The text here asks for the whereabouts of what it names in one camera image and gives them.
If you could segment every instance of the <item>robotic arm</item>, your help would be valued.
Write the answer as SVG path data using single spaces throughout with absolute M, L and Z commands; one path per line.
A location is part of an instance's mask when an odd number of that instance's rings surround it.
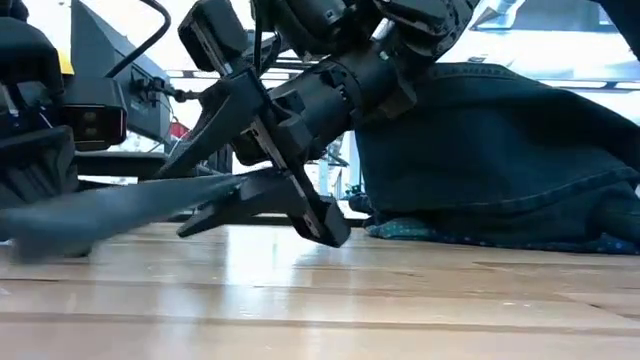
M 336 199 L 320 196 L 304 165 L 323 156 L 343 132 L 382 112 L 393 117 L 416 102 L 411 79 L 453 46 L 478 0 L 254 0 L 256 49 L 230 0 L 199 0 L 179 26 L 198 68 L 222 77 L 199 95 L 202 113 L 189 146 L 157 181 L 60 196 L 0 211 L 0 230 L 16 256 L 36 261 L 88 249 L 113 235 L 199 211 L 178 230 L 189 236 L 261 213 L 282 213 L 302 237 L 339 247 L 350 227 Z M 266 60 L 262 31 L 274 31 Z M 267 90 L 260 81 L 286 43 L 303 58 L 322 59 Z M 183 177 L 226 144 L 247 165 L 241 175 Z
M 242 54 L 247 37 L 228 0 L 200 0 L 179 27 L 203 71 L 223 78 L 200 97 L 202 116 L 191 146 L 158 178 L 180 176 L 224 144 L 245 165 L 273 167 L 244 174 L 223 204 L 208 204 L 179 230 L 189 236 L 266 212 L 285 213 L 297 232 L 339 247 L 349 237 L 336 200 L 319 196 L 304 164 L 335 138 L 383 111 L 395 116 L 416 102 L 410 79 L 457 41 L 477 0 L 255 0 L 256 39 L 274 31 L 300 57 L 323 58 L 267 92 Z

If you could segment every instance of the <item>cable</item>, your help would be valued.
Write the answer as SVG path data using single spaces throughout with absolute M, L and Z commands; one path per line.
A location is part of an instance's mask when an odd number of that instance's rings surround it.
M 176 122 L 180 123 L 180 121 L 178 121 L 178 119 L 177 119 L 176 117 L 173 117 L 173 118 L 176 120 Z M 167 132 L 166 132 L 166 133 L 165 133 L 165 135 L 164 135 L 165 139 L 166 139 L 166 138 L 167 138 L 167 136 L 169 136 L 170 134 L 171 134 L 171 123 L 169 123 L 169 129 L 167 129 Z M 147 150 L 147 151 L 145 151 L 145 152 L 146 152 L 146 153 L 153 152 L 155 149 L 159 148 L 159 147 L 160 147 L 160 145 L 167 145 L 167 144 L 165 144 L 165 143 L 163 143 L 163 142 L 160 142 L 160 141 L 159 141 L 157 144 L 153 145 L 153 147 L 151 147 L 151 149 L 149 149 L 149 150 Z
M 133 50 L 129 55 L 125 56 L 124 59 L 120 60 L 109 72 L 105 75 L 107 78 L 113 78 L 118 75 L 124 68 L 133 63 L 137 58 L 139 58 L 145 51 L 149 50 L 151 46 L 158 42 L 166 33 L 169 31 L 171 27 L 171 15 L 167 9 L 160 5 L 156 0 L 140 0 L 144 4 L 148 5 L 152 9 L 158 11 L 164 17 L 164 23 L 156 31 L 153 35 L 151 35 L 142 45 L 138 46 L 135 50 Z
M 258 7 L 259 1 L 251 0 L 251 3 L 256 10 L 256 33 L 253 39 L 253 67 L 256 69 L 256 74 L 260 76 L 262 68 L 262 11 Z
M 327 152 L 327 157 L 335 161 L 338 164 L 338 166 L 349 167 L 349 163 L 338 155 L 332 154 L 331 152 Z
M 42 121 L 44 121 L 44 123 L 49 127 L 49 129 L 53 128 L 53 125 L 51 125 L 51 122 L 49 122 L 49 119 L 47 119 L 46 116 L 44 116 L 43 113 L 38 113 L 38 115 L 40 115 L 40 118 L 42 119 Z
M 280 34 L 275 33 L 275 39 L 271 44 L 269 55 L 267 55 L 267 58 L 264 59 L 264 61 L 260 65 L 260 69 L 261 69 L 260 75 L 265 74 L 267 71 L 269 71 L 269 69 L 273 66 L 273 64 L 276 63 L 276 61 L 278 60 L 278 57 L 280 56 L 281 49 L 282 49 L 282 37 L 280 36 Z
M 180 145 L 180 143 L 182 142 L 182 139 L 189 136 L 189 134 L 191 134 L 191 130 L 185 132 L 184 134 L 182 134 L 182 136 L 180 136 L 180 138 L 178 138 L 178 140 L 176 140 L 176 143 L 173 144 L 173 147 L 171 148 L 171 150 L 169 151 L 169 154 L 167 155 L 168 157 L 171 157 L 171 155 L 173 155 L 173 152 L 178 148 L 178 145 Z

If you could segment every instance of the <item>background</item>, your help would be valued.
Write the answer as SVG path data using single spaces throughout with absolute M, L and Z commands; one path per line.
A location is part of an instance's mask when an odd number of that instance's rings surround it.
M 47 34 L 59 50 L 70 52 L 70 1 L 24 2 L 31 11 L 29 22 Z M 159 14 L 137 0 L 84 2 L 134 45 L 141 44 L 162 23 Z M 202 91 L 215 82 L 215 74 L 196 71 L 192 78 L 185 78 L 185 71 L 197 69 L 180 43 L 176 30 L 195 1 L 159 2 L 171 13 L 173 25 L 146 55 L 167 71 L 177 88 Z M 504 7 L 509 2 L 518 4 L 494 21 L 493 27 L 490 23 L 476 31 L 466 32 L 441 61 L 502 64 L 522 75 L 568 88 L 631 120 L 640 121 L 637 107 L 640 101 L 640 67 L 624 39 L 597 4 L 587 0 L 491 0 L 481 3 L 475 15 L 478 17 L 487 7 Z M 252 29 L 254 22 L 249 0 L 233 0 L 232 3 L 245 28 Z M 265 85 L 278 86 L 294 73 L 270 71 L 264 77 Z M 200 113 L 199 104 L 193 101 L 184 104 L 174 102 L 173 108 L 179 121 L 188 127 L 195 124 Z M 154 145 L 149 139 L 131 134 L 123 145 L 113 150 L 149 151 Z M 308 165 L 307 171 L 320 193 L 344 198 L 351 186 L 364 184 L 353 134 L 345 134 L 336 144 L 338 148 L 336 154 L 349 166 L 334 166 L 334 161 L 321 161 Z M 233 170 L 234 173 L 242 173 L 250 169 L 234 161 Z

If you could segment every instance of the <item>fabric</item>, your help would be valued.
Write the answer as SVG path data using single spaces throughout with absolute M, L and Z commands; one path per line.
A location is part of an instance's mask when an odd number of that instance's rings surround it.
M 376 226 L 581 244 L 603 197 L 635 196 L 640 130 L 617 113 L 495 65 L 436 64 L 416 85 L 413 110 L 356 129 Z
M 430 241 L 454 245 L 470 245 L 495 247 L 515 250 L 538 250 L 570 253 L 596 253 L 606 255 L 640 255 L 640 246 L 630 241 L 603 235 L 595 240 L 585 242 L 553 241 L 553 242 L 513 242 L 480 240 L 468 236 L 452 235 L 438 232 L 428 224 L 415 218 L 396 218 L 386 223 L 367 226 L 367 233 L 376 238 L 402 241 Z

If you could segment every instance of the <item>wooden table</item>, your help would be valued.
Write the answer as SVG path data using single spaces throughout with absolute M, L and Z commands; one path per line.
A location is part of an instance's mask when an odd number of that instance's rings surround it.
M 2 359 L 638 359 L 640 259 L 158 224 L 2 263 Z

